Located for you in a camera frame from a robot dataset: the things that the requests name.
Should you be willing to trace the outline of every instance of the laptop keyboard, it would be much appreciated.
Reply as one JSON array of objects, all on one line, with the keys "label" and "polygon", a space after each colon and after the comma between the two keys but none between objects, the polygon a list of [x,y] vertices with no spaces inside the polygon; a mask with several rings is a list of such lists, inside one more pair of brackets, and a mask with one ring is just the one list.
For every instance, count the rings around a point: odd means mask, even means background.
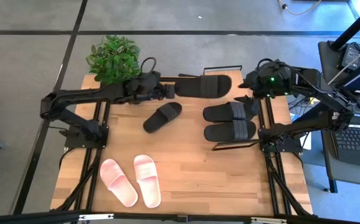
[{"label": "laptop keyboard", "polygon": [[360,128],[348,128],[335,134],[338,150],[360,151]]}]

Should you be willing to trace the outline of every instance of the wooden table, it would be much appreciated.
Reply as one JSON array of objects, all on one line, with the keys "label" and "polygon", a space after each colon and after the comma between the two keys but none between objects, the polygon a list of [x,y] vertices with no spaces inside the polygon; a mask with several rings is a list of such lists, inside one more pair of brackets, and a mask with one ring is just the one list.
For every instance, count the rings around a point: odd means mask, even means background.
[{"label": "wooden table", "polygon": [[[202,117],[206,106],[233,101],[236,96],[251,96],[252,92],[237,88],[242,83],[239,70],[209,72],[206,75],[228,75],[231,91],[220,99],[207,100],[176,96],[172,100],[154,100],[140,105],[111,105],[108,125],[110,132],[102,161],[114,159],[136,189],[139,199],[135,206],[124,207],[107,190],[98,176],[92,210],[94,212],[166,213],[198,215],[273,215],[270,188],[264,155],[258,145],[251,148],[211,151],[214,142],[205,140],[203,131],[210,122]],[[86,75],[82,89],[98,88],[93,75]],[[176,101],[182,113],[175,120],[153,134],[143,129],[144,121],[158,107]],[[268,117],[263,104],[265,123]],[[272,100],[275,122],[291,123],[285,97]],[[76,113],[92,119],[95,104],[78,105]],[[258,117],[252,120],[259,127]],[[162,203],[158,208],[144,205],[139,185],[135,180],[133,159],[140,154],[154,159],[158,170]],[[85,149],[75,149],[62,161],[51,203],[56,208],[69,196],[79,181]],[[300,161],[290,153],[282,153],[287,186],[296,199],[312,212],[305,177]],[[87,195],[88,186],[83,197]],[[280,211],[283,203],[277,187]]]}]

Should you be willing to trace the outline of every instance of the black slide sandal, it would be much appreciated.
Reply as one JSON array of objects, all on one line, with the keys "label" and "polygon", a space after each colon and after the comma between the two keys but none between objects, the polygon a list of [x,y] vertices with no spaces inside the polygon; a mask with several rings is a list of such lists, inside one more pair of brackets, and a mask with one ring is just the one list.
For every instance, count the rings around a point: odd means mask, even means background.
[{"label": "black slide sandal", "polygon": [[180,112],[181,105],[179,103],[166,103],[159,107],[155,113],[144,122],[144,130],[148,133],[153,133],[179,116]]},{"label": "black slide sandal", "polygon": [[208,106],[202,114],[204,119],[210,122],[226,122],[234,119],[250,121],[255,115],[247,107],[244,103],[228,102],[222,105]]},{"label": "black slide sandal", "polygon": [[227,75],[201,75],[199,78],[181,80],[174,84],[177,96],[195,98],[220,98],[231,89],[231,78]]},{"label": "black slide sandal", "polygon": [[211,142],[249,140],[255,135],[256,125],[251,121],[233,120],[229,123],[209,125],[205,139]]}]

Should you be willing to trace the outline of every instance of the pink slide sandal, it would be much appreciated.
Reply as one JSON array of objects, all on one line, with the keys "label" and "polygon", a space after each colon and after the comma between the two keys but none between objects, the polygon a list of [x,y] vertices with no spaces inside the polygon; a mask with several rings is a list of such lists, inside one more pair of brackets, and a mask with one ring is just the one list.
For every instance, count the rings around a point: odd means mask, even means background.
[{"label": "pink slide sandal", "polygon": [[149,156],[139,155],[135,157],[134,165],[145,205],[148,208],[157,207],[161,203],[161,191],[154,160]]},{"label": "pink slide sandal", "polygon": [[100,168],[100,177],[105,186],[126,207],[132,207],[138,200],[136,190],[113,159],[107,159]]}]

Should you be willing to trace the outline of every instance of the green leaves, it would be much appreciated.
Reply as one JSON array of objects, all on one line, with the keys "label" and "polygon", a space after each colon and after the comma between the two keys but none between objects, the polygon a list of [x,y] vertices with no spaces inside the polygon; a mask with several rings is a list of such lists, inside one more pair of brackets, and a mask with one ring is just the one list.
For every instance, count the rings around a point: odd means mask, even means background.
[{"label": "green leaves", "polygon": [[98,82],[121,83],[140,74],[140,48],[134,41],[106,35],[101,43],[92,45],[91,50],[92,54],[86,57],[86,61],[89,72],[97,74],[95,80]]}]

